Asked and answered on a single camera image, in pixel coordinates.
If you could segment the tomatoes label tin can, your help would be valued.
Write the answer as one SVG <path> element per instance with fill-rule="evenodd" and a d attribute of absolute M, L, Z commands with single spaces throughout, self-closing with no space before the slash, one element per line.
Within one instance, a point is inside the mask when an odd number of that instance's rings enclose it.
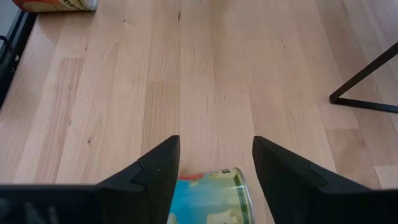
<path fill-rule="evenodd" d="M 254 224 L 241 170 L 234 167 L 179 176 L 167 224 Z"/>

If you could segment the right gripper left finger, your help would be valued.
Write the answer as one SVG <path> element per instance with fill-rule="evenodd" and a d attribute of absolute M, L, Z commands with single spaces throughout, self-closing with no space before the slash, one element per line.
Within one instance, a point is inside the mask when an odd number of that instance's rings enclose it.
<path fill-rule="evenodd" d="M 173 135 L 98 186 L 104 224 L 166 224 L 178 177 L 180 136 Z"/>

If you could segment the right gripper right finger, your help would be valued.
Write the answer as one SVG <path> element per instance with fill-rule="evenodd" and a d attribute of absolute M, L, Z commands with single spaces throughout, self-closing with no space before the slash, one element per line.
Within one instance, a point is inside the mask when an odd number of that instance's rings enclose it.
<path fill-rule="evenodd" d="M 275 224 L 345 224 L 359 212 L 355 194 L 370 188 L 255 136 L 256 175 Z"/>

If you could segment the pineapple label tin can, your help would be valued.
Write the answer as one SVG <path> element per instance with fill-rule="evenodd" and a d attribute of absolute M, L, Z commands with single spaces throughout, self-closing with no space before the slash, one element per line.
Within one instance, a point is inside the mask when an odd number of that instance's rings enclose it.
<path fill-rule="evenodd" d="M 12 0 L 28 12 L 95 11 L 98 0 Z"/>

